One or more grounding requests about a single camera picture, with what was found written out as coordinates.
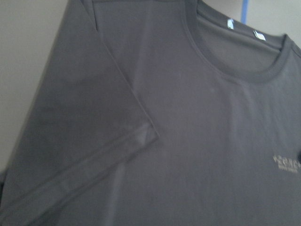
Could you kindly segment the brown t-shirt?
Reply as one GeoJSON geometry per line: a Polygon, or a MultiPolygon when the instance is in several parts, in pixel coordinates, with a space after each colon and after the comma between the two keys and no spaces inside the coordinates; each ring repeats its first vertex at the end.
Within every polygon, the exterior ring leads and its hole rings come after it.
{"type": "Polygon", "coordinates": [[[71,0],[3,226],[298,226],[301,49],[201,0],[71,0]]]}

